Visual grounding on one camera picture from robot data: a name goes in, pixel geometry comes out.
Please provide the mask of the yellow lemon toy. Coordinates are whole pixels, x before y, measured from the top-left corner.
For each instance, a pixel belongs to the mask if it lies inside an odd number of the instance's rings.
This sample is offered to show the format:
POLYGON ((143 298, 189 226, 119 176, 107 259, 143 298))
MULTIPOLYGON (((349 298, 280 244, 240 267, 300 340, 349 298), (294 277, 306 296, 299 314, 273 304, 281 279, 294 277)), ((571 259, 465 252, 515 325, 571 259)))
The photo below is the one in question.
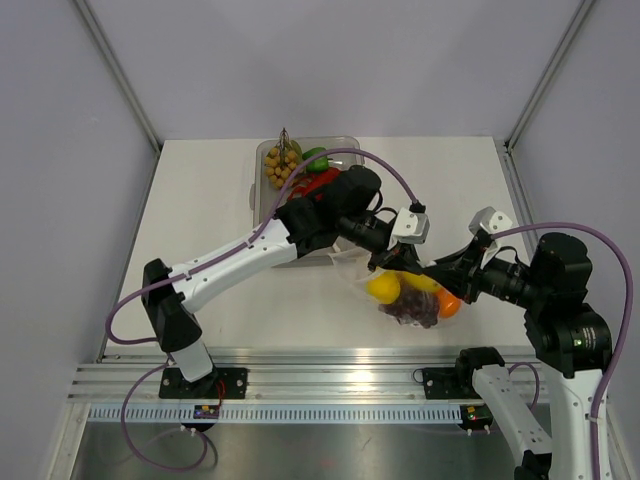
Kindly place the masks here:
POLYGON ((407 285, 419 291, 437 293, 442 289, 438 282, 424 274, 417 275, 410 272, 402 272, 401 277, 407 285))
POLYGON ((401 294, 401 285, 395 274, 380 275, 367 282, 366 290, 380 304, 392 304, 401 294))

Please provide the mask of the orange fruit toy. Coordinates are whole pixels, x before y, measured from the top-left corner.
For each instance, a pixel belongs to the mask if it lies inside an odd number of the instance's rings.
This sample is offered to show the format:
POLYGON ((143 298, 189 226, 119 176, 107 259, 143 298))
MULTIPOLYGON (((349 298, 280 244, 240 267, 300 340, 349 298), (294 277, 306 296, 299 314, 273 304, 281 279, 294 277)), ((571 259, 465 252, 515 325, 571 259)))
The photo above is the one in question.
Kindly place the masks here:
POLYGON ((438 300, 438 317, 448 319, 453 317, 461 307, 461 300, 448 290, 441 288, 436 292, 438 300))

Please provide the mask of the clear dotted zip top bag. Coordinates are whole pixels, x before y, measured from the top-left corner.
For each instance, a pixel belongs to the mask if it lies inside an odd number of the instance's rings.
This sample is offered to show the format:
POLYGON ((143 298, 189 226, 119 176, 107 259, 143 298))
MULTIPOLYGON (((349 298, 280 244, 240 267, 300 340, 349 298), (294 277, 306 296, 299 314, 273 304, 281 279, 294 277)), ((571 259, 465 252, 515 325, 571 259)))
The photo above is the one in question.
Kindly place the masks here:
POLYGON ((359 248, 329 255, 339 278, 362 299, 401 326, 434 328, 456 316, 462 302, 425 275, 378 268, 359 248))

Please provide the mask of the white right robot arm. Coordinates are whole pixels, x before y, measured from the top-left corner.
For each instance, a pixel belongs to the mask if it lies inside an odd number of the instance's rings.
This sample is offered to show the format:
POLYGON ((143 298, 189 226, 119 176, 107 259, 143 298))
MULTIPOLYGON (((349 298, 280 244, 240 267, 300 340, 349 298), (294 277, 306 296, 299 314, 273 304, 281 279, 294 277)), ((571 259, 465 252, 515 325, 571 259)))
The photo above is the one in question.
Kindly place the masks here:
POLYGON ((612 338, 605 320, 584 301, 592 272, 586 246, 550 232, 528 265, 499 258, 483 264, 489 243, 479 233, 466 249, 424 272, 466 303, 487 294, 523 308, 526 336, 547 384, 552 432, 540 428, 511 386, 494 347, 463 349, 451 367, 422 369, 426 398, 482 400, 491 414, 466 414, 462 423, 471 432, 499 425, 517 479, 609 477, 607 425, 591 409, 605 405, 597 388, 612 359, 612 338))

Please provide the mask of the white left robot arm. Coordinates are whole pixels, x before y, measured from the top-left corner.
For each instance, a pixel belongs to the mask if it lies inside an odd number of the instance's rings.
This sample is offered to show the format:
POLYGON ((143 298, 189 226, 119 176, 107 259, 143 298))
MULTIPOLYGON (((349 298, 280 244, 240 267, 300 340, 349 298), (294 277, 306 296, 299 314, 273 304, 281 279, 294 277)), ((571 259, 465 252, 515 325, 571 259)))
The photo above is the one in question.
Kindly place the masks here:
POLYGON ((415 247, 426 239, 425 206, 413 201, 391 221, 370 209, 381 180, 356 165, 279 206, 248 237, 172 267, 162 260, 143 270, 142 304, 161 350, 174 361, 181 386, 208 396, 219 377, 195 314, 210 300, 257 273, 303 258, 342 237, 372 255, 374 266, 418 273, 415 247))

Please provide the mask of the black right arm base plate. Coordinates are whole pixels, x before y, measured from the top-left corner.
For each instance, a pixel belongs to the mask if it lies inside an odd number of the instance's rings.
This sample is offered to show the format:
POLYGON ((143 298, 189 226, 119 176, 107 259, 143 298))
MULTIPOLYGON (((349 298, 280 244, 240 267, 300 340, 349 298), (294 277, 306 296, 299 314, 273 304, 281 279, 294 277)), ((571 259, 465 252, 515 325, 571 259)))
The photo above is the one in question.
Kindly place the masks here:
POLYGON ((427 400, 479 400, 469 380, 460 377, 454 367, 418 368, 412 372, 427 400))

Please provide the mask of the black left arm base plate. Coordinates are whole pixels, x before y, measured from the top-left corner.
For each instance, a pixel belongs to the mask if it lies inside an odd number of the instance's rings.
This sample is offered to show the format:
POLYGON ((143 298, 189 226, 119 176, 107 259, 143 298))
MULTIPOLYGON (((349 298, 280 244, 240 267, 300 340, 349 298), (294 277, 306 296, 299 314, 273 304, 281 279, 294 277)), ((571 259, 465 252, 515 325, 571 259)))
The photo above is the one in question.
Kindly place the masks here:
POLYGON ((248 370, 246 368, 216 368, 212 373, 189 382, 177 367, 165 368, 158 396, 169 400, 218 399, 242 400, 246 397, 248 370))

